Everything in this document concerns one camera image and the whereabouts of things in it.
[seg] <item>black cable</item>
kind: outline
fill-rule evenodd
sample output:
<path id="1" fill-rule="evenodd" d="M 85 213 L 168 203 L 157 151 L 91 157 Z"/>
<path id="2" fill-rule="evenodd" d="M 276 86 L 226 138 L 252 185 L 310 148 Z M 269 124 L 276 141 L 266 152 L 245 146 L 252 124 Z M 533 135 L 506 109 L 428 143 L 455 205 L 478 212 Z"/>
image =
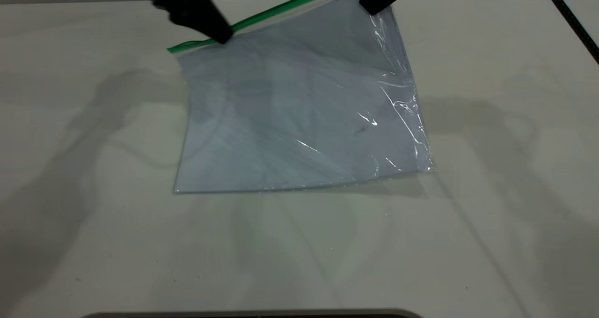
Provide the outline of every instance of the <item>black cable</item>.
<path id="1" fill-rule="evenodd" d="M 580 38 L 582 44 L 586 46 L 586 49 L 590 52 L 591 56 L 595 58 L 597 64 L 599 64 L 599 47 L 595 44 L 595 41 L 589 36 L 588 32 L 584 29 L 582 24 L 578 21 L 576 16 L 572 13 L 570 8 L 565 4 L 563 0 L 552 0 L 557 9 L 560 11 L 562 16 L 568 22 L 572 30 L 576 33 L 576 36 Z"/>

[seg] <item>green zip strip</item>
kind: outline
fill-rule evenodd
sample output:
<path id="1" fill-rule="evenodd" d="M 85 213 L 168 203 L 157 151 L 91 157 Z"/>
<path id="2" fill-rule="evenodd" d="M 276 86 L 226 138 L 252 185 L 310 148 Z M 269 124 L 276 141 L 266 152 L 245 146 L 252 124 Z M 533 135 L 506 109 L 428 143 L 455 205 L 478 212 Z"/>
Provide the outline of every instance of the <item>green zip strip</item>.
<path id="1" fill-rule="evenodd" d="M 231 26 L 231 28 L 233 29 L 233 32 L 238 32 L 242 29 L 247 28 L 250 25 L 254 25 L 256 23 L 259 23 L 261 21 L 269 19 L 270 17 L 274 17 L 276 15 L 284 13 L 285 11 L 289 11 L 289 10 L 297 8 L 299 6 L 303 6 L 304 4 L 307 4 L 312 1 L 313 0 L 289 0 L 288 2 L 279 4 L 276 7 L 272 7 L 272 8 L 265 10 L 261 13 L 253 15 L 251 17 L 248 17 L 248 18 L 244 19 L 243 21 L 239 21 L 239 22 L 233 24 Z M 167 50 L 170 53 L 177 53 L 177 52 L 193 49 L 195 47 L 201 47 L 201 46 L 211 45 L 211 44 L 215 44 L 215 43 L 216 43 L 216 41 L 212 38 L 203 40 L 203 41 L 186 41 L 185 43 L 181 43 L 179 45 L 169 47 Z"/>

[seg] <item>clear plastic bag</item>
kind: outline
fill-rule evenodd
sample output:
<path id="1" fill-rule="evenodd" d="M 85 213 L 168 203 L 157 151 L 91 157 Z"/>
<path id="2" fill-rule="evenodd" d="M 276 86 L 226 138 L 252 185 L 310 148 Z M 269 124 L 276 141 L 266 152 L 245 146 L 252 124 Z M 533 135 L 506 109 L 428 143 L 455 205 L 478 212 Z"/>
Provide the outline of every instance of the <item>clear plastic bag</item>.
<path id="1" fill-rule="evenodd" d="M 176 192 L 353 184 L 432 169 L 390 8 L 333 0 L 180 56 L 190 89 Z"/>

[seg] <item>white table surface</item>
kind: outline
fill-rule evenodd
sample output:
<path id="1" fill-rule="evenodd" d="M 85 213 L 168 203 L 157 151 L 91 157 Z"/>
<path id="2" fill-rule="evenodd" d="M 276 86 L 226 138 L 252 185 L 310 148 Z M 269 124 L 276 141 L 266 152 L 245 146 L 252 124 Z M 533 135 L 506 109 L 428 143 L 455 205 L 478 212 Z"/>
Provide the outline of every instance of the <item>white table surface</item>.
<path id="1" fill-rule="evenodd" d="M 284 0 L 219 0 L 231 22 Z M 599 0 L 567 0 L 599 37 Z M 550 0 L 400 0 L 438 171 L 174 195 L 188 118 L 148 2 L 0 6 L 0 317 L 599 315 L 599 67 Z"/>

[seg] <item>green zipper seal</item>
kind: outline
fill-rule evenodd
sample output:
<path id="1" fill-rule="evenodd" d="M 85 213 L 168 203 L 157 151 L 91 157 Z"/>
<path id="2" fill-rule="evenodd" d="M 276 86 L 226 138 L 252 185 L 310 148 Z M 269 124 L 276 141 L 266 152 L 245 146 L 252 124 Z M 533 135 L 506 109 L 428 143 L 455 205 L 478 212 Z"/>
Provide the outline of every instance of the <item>green zipper seal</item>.
<path id="1" fill-rule="evenodd" d="M 274 17 L 276 15 L 282 14 L 285 11 L 289 11 L 289 10 L 297 8 L 299 6 L 303 6 L 304 4 L 307 4 L 312 1 L 313 0 L 289 0 L 283 4 L 279 4 L 276 7 L 272 7 L 272 8 L 265 10 L 261 13 L 253 15 L 251 17 L 248 17 L 248 18 L 244 19 L 243 21 L 239 21 L 239 22 L 233 24 L 231 26 L 231 28 L 233 29 L 233 32 L 238 32 L 242 29 L 247 28 L 250 25 L 254 25 L 256 23 L 259 23 L 261 21 L 264 21 L 264 20 Z M 203 40 L 203 41 L 186 41 L 185 43 L 181 43 L 179 45 L 169 47 L 167 50 L 170 53 L 177 53 L 177 52 L 182 52 L 182 51 L 186 51 L 189 49 L 193 49 L 195 47 L 201 47 L 201 46 L 211 45 L 211 44 L 215 44 L 215 43 L 216 43 L 216 41 L 212 38 Z"/>

